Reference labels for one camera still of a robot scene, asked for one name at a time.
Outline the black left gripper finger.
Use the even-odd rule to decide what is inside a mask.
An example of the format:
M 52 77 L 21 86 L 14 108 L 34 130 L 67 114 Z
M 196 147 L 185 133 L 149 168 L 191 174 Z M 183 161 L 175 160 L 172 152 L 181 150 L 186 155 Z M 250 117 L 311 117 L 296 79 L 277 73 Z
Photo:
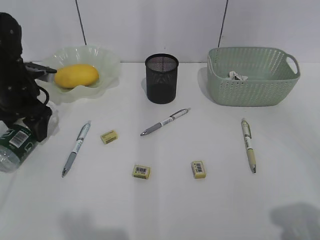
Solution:
M 42 142 L 48 136 L 49 120 L 49 115 L 41 115 L 35 118 L 26 117 L 23 119 L 23 123 L 31 130 L 36 141 Z

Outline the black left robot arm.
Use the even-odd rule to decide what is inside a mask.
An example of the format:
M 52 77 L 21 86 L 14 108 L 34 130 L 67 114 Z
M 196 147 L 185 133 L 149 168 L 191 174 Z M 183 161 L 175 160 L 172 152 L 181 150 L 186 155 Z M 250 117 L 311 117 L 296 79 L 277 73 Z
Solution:
M 22 58 L 22 27 L 9 13 L 0 14 L 0 119 L 7 127 L 17 120 L 31 130 L 37 142 L 48 136 L 52 109 L 50 95 L 36 79 L 54 69 Z

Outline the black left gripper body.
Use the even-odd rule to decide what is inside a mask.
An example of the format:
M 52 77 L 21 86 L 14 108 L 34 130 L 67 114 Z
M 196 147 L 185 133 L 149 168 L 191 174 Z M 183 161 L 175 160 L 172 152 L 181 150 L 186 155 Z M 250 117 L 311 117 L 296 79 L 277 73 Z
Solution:
M 47 106 L 49 93 L 36 83 L 24 66 L 24 62 L 2 62 L 0 64 L 0 119 L 5 119 L 6 110 L 18 108 L 24 118 L 49 116 Z

